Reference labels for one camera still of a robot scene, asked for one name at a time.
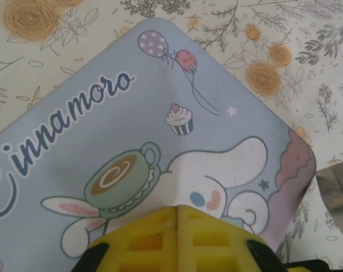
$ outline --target tablecloth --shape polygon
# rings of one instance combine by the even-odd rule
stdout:
[[[295,130],[318,169],[343,161],[343,0],[0,0],[0,131],[153,16],[188,33]],[[315,180],[277,255],[343,269],[343,235]]]

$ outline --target balloon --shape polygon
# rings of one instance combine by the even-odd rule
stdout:
[[[196,59],[188,50],[180,50],[175,59],[184,71],[189,72],[196,69]]]
[[[156,31],[145,31],[138,38],[139,48],[151,57],[161,58],[168,52],[168,43],[164,37]]]
[[[193,192],[189,196],[190,201],[197,207],[203,207],[205,205],[204,197],[197,192]]]

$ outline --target blue eye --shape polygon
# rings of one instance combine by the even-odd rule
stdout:
[[[193,192],[189,196],[190,201],[197,207],[203,207],[205,205],[205,199],[204,197],[197,192]]]

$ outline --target orange rose print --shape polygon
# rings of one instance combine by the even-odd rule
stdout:
[[[299,135],[308,145],[311,144],[311,138],[310,136],[308,136],[305,132],[305,129],[303,129],[302,127],[297,127],[295,129],[295,132],[297,135]]]
[[[286,66],[291,63],[291,53],[282,44],[275,44],[269,49],[269,56],[277,66]]]
[[[258,40],[261,35],[261,32],[259,31],[258,27],[254,24],[246,25],[246,33],[248,38],[250,38],[252,41]]]
[[[46,0],[51,6],[73,6],[81,3],[82,0]]]
[[[36,41],[56,30],[58,18],[46,2],[21,0],[7,6],[4,20],[12,33]]]
[[[265,97],[273,97],[281,87],[275,68],[265,62],[255,62],[247,68],[247,81],[252,90]]]

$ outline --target green teacup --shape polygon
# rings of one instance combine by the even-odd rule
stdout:
[[[148,151],[153,153],[152,161],[146,158]],[[106,219],[127,213],[155,187],[160,176],[159,160],[160,149],[151,142],[114,157],[88,181],[85,199]]]

